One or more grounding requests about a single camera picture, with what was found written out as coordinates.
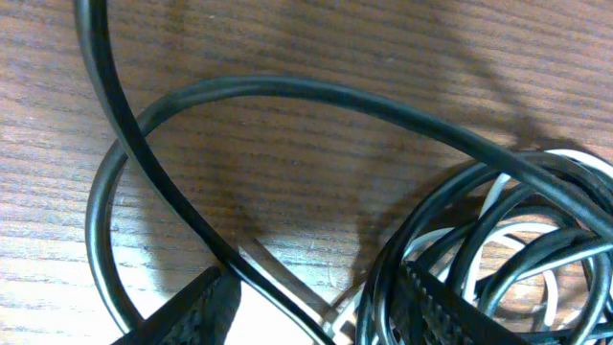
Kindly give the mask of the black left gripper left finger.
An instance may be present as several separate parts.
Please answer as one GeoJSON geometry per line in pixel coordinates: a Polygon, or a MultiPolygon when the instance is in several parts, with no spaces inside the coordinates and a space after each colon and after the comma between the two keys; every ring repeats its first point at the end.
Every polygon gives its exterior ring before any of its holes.
{"type": "Polygon", "coordinates": [[[240,298],[240,279],[211,266],[113,345],[223,345],[240,298]]]}

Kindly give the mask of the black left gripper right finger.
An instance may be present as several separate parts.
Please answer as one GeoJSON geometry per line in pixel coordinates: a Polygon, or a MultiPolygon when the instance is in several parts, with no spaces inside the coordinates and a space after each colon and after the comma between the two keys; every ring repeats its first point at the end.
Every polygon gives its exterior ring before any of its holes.
{"type": "Polygon", "coordinates": [[[417,300],[421,319],[440,344],[527,345],[419,264],[409,262],[398,281],[417,300]]]}

